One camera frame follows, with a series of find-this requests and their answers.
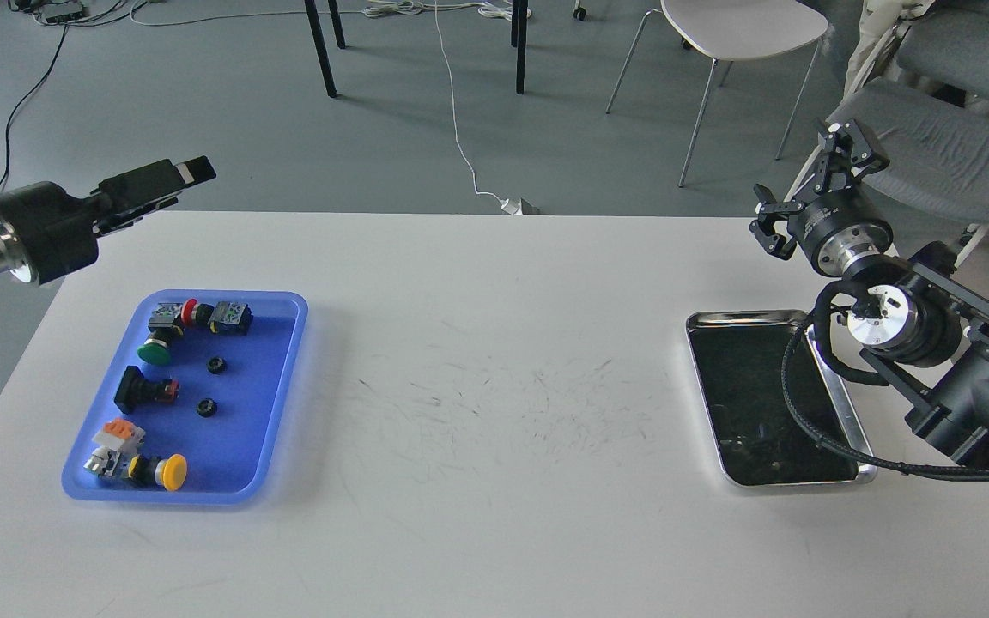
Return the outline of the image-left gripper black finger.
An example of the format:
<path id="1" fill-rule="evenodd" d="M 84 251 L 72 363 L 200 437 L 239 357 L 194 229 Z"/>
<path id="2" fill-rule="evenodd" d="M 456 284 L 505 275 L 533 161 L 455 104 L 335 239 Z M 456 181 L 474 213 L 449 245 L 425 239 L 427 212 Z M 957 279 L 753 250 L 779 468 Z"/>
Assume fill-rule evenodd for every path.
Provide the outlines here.
<path id="1" fill-rule="evenodd" d="M 192 158 L 177 164 L 168 158 L 155 161 L 100 181 L 95 189 L 95 195 L 98 196 L 95 215 L 110 206 L 122 206 L 122 204 L 137 206 L 160 199 L 177 199 L 181 191 L 215 177 L 215 169 L 207 156 Z"/>
<path id="2" fill-rule="evenodd" d="M 127 227 L 133 227 L 133 224 L 139 222 L 144 216 L 177 203 L 178 199 L 160 199 L 152 201 L 152 203 L 138 204 L 137 206 L 122 204 L 122 206 L 103 208 L 95 216 L 93 226 L 94 237 L 99 239 L 102 236 L 117 233 Z"/>

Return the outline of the black cylindrical gripper body image-left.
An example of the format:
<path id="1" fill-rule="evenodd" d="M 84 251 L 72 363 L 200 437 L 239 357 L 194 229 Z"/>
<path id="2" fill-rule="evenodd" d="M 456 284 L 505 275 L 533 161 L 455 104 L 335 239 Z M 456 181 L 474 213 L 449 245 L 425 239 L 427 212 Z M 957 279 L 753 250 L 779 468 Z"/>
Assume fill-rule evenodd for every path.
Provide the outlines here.
<path id="1" fill-rule="evenodd" d="M 51 181 L 0 196 L 0 274 L 40 286 L 97 261 L 97 238 L 113 200 L 68 195 Z"/>

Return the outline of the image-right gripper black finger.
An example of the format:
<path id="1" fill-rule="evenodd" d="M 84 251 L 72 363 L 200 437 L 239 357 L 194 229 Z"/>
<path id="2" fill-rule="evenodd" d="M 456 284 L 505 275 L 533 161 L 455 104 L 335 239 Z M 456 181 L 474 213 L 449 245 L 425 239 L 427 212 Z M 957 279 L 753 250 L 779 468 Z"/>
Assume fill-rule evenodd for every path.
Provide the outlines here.
<path id="1" fill-rule="evenodd" d="M 757 198 L 755 219 L 749 224 L 749 230 L 757 239 L 759 246 L 770 257 L 788 261 L 797 249 L 797 240 L 792 233 L 781 234 L 777 224 L 788 222 L 793 216 L 804 211 L 804 201 L 780 201 L 770 189 L 762 184 L 754 184 L 753 192 Z"/>
<path id="2" fill-rule="evenodd" d="M 864 176 L 880 173 L 889 164 L 890 157 L 874 130 L 855 118 L 832 123 L 820 130 L 816 158 L 801 173 L 794 198 L 812 203 L 820 196 L 847 191 Z"/>

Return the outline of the black cylindrical gripper body image-right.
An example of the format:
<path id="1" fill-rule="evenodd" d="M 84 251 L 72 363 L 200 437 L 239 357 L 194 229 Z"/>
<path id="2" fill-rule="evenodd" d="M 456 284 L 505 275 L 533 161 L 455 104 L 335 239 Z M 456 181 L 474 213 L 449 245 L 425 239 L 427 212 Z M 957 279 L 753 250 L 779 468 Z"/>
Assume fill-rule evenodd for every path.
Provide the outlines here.
<path id="1" fill-rule="evenodd" d="M 859 189 L 825 193 L 788 222 L 813 270 L 826 277 L 860 277 L 882 261 L 894 231 Z"/>

